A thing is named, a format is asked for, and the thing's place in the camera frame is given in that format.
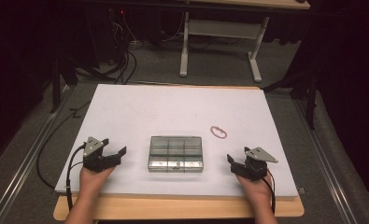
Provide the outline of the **wooden desk top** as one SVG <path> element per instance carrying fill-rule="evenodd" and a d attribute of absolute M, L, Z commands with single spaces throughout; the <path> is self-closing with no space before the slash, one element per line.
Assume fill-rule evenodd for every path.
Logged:
<path fill-rule="evenodd" d="M 214 3 L 225 5 L 249 6 L 249 7 L 272 7 L 287 9 L 310 9 L 310 5 L 297 0 L 185 0 L 190 2 Z"/>

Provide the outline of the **person's left hand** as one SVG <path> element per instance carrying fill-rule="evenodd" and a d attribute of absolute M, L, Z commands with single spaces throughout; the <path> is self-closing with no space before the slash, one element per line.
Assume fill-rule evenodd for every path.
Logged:
<path fill-rule="evenodd" d="M 91 171 L 83 167 L 80 171 L 79 198 L 94 200 L 98 197 L 100 189 L 104 186 L 107 178 L 115 170 L 114 167 L 108 168 L 100 173 Z"/>

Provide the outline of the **clear plastic compartment box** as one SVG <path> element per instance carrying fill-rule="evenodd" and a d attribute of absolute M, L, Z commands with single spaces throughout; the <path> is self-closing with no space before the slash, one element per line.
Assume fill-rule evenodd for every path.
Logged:
<path fill-rule="evenodd" d="M 152 136 L 148 169 L 151 173 L 202 173 L 203 145 L 200 136 Z"/>

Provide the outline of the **dark computer tower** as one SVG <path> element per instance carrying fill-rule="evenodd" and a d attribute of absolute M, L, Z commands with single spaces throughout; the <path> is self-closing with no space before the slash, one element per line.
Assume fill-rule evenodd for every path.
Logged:
<path fill-rule="evenodd" d="M 97 61 L 99 63 L 116 62 L 117 55 L 108 8 L 88 6 L 85 12 Z"/>

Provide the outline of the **black metal stand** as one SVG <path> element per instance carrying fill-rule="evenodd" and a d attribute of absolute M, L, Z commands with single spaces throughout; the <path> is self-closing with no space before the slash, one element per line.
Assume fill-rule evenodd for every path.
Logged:
<path fill-rule="evenodd" d="M 305 120 L 311 130 L 314 126 L 314 111 L 317 90 L 317 76 L 310 71 L 303 71 L 297 74 L 284 77 L 280 81 L 263 88 L 264 92 L 270 92 L 278 88 L 291 87 L 292 99 L 306 98 Z"/>
<path fill-rule="evenodd" d="M 61 79 L 68 86 L 76 86 L 78 78 L 75 72 L 75 64 L 73 59 L 66 54 L 58 54 L 52 65 L 52 109 L 51 112 L 57 111 L 61 104 Z"/>

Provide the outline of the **metal floor rail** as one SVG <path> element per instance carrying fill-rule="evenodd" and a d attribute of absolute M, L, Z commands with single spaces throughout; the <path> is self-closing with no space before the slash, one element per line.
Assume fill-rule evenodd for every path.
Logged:
<path fill-rule="evenodd" d="M 35 166 L 36 156 L 73 90 L 65 85 L 61 102 L 53 107 L 52 90 L 48 89 L 44 100 L 24 120 L 0 157 L 0 224 Z"/>
<path fill-rule="evenodd" d="M 315 149 L 317 162 L 320 167 L 320 171 L 326 181 L 328 189 L 332 194 L 335 206 L 344 222 L 344 224 L 359 224 L 357 218 L 348 203 L 348 198 L 344 192 L 342 185 L 339 183 L 332 165 L 329 163 L 326 154 L 323 151 L 323 147 L 316 135 L 316 132 L 310 127 L 306 119 L 305 106 L 297 99 L 293 100 L 294 107 L 301 118 L 302 123 L 305 125 L 307 134 L 309 135 L 313 148 Z"/>

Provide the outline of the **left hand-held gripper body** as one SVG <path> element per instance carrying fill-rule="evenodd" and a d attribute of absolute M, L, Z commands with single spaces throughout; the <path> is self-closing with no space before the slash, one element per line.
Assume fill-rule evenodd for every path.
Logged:
<path fill-rule="evenodd" d="M 85 143 L 83 152 L 83 166 L 96 173 L 100 173 L 109 168 L 103 156 L 104 147 L 102 147 L 101 141 L 90 136 Z"/>

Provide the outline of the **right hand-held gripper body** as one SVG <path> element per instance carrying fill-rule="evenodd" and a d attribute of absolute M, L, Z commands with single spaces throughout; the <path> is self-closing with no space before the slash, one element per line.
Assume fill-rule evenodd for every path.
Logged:
<path fill-rule="evenodd" d="M 250 181 L 260 180 L 267 176 L 268 162 L 278 163 L 278 160 L 261 147 L 255 147 L 246 155 L 243 163 L 234 161 L 231 172 Z"/>

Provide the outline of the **white metal desk frame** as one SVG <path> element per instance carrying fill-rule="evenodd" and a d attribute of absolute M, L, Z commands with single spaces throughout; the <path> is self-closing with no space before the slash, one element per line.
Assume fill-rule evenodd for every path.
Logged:
<path fill-rule="evenodd" d="M 265 34 L 268 22 L 268 17 L 264 17 L 260 23 L 205 21 L 191 19 L 190 14 L 186 12 L 184 17 L 183 47 L 181 51 L 179 75 L 181 77 L 188 75 L 188 44 L 190 35 L 242 38 L 252 39 L 255 41 L 254 48 L 248 52 L 248 62 L 254 81 L 256 83 L 261 83 L 263 79 L 256 61 L 256 57 L 263 42 L 263 36 Z"/>

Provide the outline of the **person's right hand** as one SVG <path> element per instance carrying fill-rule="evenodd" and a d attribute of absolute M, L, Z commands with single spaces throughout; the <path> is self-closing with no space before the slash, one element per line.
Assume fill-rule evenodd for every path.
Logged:
<path fill-rule="evenodd" d="M 268 188 L 272 184 L 270 175 L 257 181 L 250 181 L 240 175 L 236 178 L 252 205 L 270 204 L 271 190 Z"/>

